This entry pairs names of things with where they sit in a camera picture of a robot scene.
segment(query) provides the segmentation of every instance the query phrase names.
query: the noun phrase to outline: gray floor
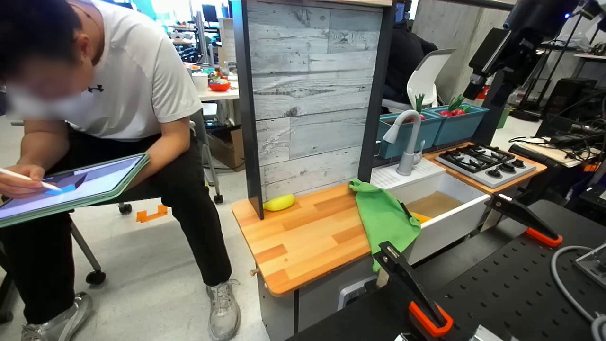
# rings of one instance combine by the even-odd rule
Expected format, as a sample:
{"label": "gray floor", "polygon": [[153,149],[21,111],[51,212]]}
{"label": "gray floor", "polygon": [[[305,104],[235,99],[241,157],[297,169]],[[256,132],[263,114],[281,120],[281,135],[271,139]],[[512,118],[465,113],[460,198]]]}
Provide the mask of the gray floor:
{"label": "gray floor", "polygon": [[[497,130],[493,145],[508,148],[507,140],[533,135],[538,124],[509,118]],[[0,117],[0,166],[15,162],[23,131]],[[242,325],[235,340],[268,340],[261,321],[255,267],[238,225],[231,214],[234,201],[246,197],[244,172],[220,174],[225,203],[218,205],[225,242],[233,265],[233,278],[242,285],[235,294],[242,308]],[[133,203],[133,211],[154,211],[159,200]],[[210,303],[187,242],[172,216],[137,223],[135,214],[123,217],[115,206],[83,208],[74,221],[108,275],[100,289],[88,287],[90,271],[82,252],[75,248],[76,290],[95,299],[95,314],[75,340],[210,340],[207,319]],[[0,279],[4,276],[0,269]],[[15,320],[0,326],[0,340],[19,340],[22,302]]]}

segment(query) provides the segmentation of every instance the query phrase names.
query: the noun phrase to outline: gray sneaker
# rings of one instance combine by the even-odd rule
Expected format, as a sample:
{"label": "gray sneaker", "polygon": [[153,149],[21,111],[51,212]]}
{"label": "gray sneaker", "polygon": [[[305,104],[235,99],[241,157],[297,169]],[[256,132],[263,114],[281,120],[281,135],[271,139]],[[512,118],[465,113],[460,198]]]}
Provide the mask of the gray sneaker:
{"label": "gray sneaker", "polygon": [[92,312],[93,299],[86,292],[80,292],[74,305],[51,321],[23,326],[21,341],[69,341]]}
{"label": "gray sneaker", "polygon": [[232,285],[240,285],[240,282],[229,280],[217,286],[206,287],[212,303],[208,330],[213,340],[229,340],[236,335],[240,327],[240,307],[233,296]]}

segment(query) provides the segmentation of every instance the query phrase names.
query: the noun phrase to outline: sink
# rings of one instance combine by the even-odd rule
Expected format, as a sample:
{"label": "sink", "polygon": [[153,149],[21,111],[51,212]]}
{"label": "sink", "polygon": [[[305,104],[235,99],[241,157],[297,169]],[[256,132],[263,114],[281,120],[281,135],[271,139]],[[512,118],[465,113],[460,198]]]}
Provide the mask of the sink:
{"label": "sink", "polygon": [[421,234],[403,252],[413,264],[465,237],[477,228],[486,210],[488,194],[446,173],[444,168],[422,159],[411,175],[396,173],[397,164],[373,169],[370,183],[388,190],[410,212],[426,215]]}

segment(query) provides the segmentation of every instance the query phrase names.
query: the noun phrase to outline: hand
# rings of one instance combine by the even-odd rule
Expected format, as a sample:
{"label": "hand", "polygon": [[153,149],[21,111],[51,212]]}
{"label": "hand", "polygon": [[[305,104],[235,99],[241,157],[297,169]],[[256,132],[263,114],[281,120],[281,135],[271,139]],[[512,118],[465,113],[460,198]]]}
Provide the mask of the hand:
{"label": "hand", "polygon": [[30,177],[32,180],[22,180],[10,175],[0,174],[0,194],[13,199],[27,199],[47,191],[46,188],[42,187],[44,168],[34,164],[18,164],[7,169]]}

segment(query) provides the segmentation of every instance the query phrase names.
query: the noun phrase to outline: green cloth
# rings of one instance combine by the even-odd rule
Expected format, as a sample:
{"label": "green cloth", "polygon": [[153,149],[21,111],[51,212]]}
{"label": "green cloth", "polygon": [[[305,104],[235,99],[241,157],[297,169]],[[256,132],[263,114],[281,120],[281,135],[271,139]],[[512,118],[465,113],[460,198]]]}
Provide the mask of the green cloth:
{"label": "green cloth", "polygon": [[[421,222],[409,216],[400,201],[385,189],[358,179],[349,181],[349,188],[357,192],[356,202],[372,254],[380,251],[379,244],[390,241],[399,252],[404,251],[421,233]],[[381,266],[375,260],[373,271]]]}

